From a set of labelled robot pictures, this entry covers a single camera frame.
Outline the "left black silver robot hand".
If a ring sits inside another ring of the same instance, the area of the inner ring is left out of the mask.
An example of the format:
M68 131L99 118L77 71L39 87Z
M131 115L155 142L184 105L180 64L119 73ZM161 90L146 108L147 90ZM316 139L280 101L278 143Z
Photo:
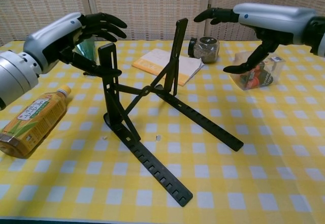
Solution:
M91 37L104 38L110 42L117 42L117 37L125 39L123 28L127 28L124 21L107 13L70 13L30 34L24 42L23 52L40 65L42 74L50 72L58 61L62 61L93 76L119 76L120 70L111 72L74 52L74 49Z

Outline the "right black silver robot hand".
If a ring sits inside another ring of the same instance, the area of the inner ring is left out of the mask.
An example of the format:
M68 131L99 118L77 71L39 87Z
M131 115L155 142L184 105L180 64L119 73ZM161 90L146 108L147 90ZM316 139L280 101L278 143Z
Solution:
M211 25L231 22L247 26L262 41L246 62L225 67L226 73L243 74L252 70L279 45L307 45L314 55L324 56L324 17L311 8L241 3L232 9L208 8L194 22L207 19Z

